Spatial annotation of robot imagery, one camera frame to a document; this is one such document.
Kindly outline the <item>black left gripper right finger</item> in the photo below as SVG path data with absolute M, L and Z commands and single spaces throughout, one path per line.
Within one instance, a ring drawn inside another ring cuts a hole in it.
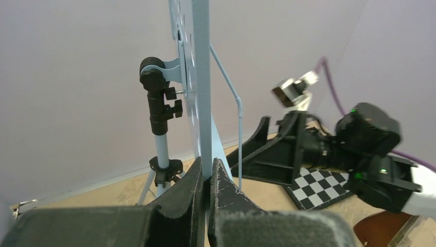
M 211 246 L 355 246 L 349 225 L 329 211 L 265 211 L 229 178 L 221 159 L 210 178 Z

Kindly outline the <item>light blue music stand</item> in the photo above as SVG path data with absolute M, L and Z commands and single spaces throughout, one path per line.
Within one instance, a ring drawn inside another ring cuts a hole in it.
M 210 59 L 217 54 L 210 42 L 208 1 L 169 1 L 171 34 L 177 57 L 163 61 L 148 57 L 140 65 L 140 82 L 147 91 L 150 124 L 157 155 L 138 199 L 142 204 L 151 185 L 161 196 L 177 174 L 184 175 L 180 160 L 171 160 L 168 121 L 187 114 L 194 154 L 202 160 L 205 180 L 212 176 L 215 158 L 225 159 L 211 111 Z

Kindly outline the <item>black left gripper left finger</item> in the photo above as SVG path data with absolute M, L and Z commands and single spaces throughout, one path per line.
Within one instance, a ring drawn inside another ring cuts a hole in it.
M 197 246 L 202 160 L 145 206 L 34 209 L 19 217 L 2 246 Z

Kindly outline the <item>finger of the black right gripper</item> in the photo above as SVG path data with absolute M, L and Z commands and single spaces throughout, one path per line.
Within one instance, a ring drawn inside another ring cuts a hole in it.
M 275 137 L 268 138 L 270 117 L 261 118 L 251 137 L 226 159 L 233 177 L 291 186 L 300 171 L 300 115 L 278 121 Z

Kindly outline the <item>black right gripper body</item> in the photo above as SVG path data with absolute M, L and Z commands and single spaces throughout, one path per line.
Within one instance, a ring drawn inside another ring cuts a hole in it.
M 288 145 L 292 168 L 289 176 L 293 185 L 302 168 L 348 173 L 351 170 L 351 153 L 341 148 L 337 138 L 324 126 L 322 120 L 307 111 L 290 111 L 279 126 L 279 142 Z

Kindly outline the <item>brown wooden metronome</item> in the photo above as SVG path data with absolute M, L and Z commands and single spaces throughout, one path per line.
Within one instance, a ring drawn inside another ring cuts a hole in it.
M 363 246 L 411 246 L 409 234 L 421 219 L 407 213 L 383 211 L 360 220 L 353 231 Z

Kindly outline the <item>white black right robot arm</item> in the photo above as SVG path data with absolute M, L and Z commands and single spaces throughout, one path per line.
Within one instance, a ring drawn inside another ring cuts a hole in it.
M 234 177 L 283 186 L 301 210 L 323 209 L 351 195 L 392 213 L 435 217 L 435 171 L 393 149 L 399 122 L 370 103 L 359 103 L 336 124 L 334 134 L 306 122 L 319 119 L 291 111 L 268 137 L 270 118 L 227 155 Z

